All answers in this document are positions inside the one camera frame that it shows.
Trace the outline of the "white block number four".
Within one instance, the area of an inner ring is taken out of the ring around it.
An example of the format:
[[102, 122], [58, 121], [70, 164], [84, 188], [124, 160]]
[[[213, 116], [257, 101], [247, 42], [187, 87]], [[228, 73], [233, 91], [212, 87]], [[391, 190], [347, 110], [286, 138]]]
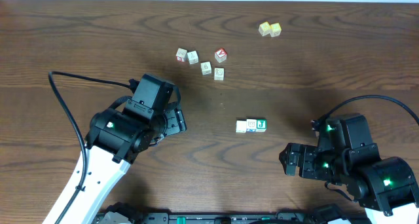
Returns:
[[247, 121], [236, 121], [236, 133], [246, 133], [247, 131]]

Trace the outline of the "white block number eight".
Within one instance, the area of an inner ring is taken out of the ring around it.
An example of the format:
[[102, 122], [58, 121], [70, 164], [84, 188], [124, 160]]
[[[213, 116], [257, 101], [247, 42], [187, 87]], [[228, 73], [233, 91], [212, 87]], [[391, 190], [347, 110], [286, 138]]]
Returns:
[[266, 119], [257, 119], [256, 131], [265, 132], [267, 129], [267, 120]]

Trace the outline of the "yellow letter block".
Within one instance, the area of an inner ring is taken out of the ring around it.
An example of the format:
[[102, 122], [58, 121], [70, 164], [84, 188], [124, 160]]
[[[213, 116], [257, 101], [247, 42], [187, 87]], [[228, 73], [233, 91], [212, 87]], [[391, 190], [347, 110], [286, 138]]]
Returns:
[[256, 119], [247, 119], [246, 120], [246, 132], [256, 132], [257, 131], [257, 120]]

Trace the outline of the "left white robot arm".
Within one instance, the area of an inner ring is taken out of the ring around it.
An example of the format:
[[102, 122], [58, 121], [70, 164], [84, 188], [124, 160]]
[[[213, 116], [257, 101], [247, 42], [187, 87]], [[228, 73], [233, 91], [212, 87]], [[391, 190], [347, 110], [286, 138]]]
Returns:
[[141, 152], [186, 129], [180, 107], [147, 124], [112, 108], [98, 113], [70, 180], [44, 222], [91, 223]]

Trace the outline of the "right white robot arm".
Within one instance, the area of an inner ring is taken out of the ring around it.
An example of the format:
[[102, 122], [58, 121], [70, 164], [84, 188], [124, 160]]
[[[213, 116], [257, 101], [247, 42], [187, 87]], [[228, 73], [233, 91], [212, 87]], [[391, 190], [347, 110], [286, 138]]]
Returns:
[[380, 158], [375, 143], [357, 149], [288, 143], [279, 161], [287, 176], [324, 181], [325, 187], [345, 186], [345, 191], [334, 192], [385, 217], [395, 215], [395, 208], [418, 206], [418, 184], [411, 167], [399, 157]]

